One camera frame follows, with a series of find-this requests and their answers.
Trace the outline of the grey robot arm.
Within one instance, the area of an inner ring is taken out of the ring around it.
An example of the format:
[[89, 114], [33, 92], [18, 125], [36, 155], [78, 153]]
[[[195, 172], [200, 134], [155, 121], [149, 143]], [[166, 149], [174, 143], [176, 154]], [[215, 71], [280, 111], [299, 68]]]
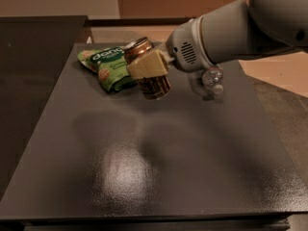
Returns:
[[308, 0], [237, 0], [180, 25], [127, 69], [136, 80], [171, 67], [203, 78], [223, 63], [307, 49]]

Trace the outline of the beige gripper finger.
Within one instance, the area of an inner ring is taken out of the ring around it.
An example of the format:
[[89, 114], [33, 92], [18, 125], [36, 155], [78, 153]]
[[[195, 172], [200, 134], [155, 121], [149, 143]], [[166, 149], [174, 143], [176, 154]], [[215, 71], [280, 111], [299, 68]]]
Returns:
[[136, 58], [127, 66], [127, 69], [134, 79], [167, 75], [167, 65], [158, 49]]

